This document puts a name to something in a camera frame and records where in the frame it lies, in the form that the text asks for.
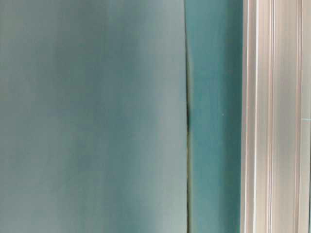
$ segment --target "metal strip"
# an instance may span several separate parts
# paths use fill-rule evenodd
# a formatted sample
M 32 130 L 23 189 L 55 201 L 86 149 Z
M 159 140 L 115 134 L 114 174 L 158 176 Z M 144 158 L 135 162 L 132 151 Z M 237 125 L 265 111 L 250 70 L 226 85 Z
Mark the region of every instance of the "metal strip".
M 308 23 L 307 0 L 244 1 L 241 233 L 308 232 Z

